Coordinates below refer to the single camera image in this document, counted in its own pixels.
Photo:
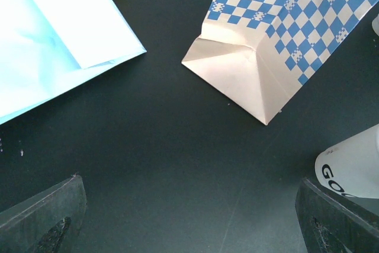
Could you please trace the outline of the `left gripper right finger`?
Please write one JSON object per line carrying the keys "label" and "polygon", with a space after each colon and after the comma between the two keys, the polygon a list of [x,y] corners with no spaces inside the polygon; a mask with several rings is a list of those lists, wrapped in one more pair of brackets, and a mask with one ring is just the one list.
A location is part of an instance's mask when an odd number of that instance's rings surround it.
{"label": "left gripper right finger", "polygon": [[378,216],[309,178],[295,203],[308,252],[378,252]]}

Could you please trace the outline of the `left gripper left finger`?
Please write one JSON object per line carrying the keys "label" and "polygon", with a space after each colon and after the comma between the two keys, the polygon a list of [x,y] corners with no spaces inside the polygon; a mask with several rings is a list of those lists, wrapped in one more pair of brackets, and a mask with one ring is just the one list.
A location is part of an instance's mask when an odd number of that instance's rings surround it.
{"label": "left gripper left finger", "polygon": [[71,252],[87,208],[74,175],[1,212],[1,252]]}

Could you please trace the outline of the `blue checkered paper bag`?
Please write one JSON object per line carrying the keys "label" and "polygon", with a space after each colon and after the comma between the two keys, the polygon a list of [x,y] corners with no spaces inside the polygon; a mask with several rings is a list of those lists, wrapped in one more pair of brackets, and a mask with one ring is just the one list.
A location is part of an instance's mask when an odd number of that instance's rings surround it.
{"label": "blue checkered paper bag", "polygon": [[212,0],[184,66],[268,124],[378,0]]}

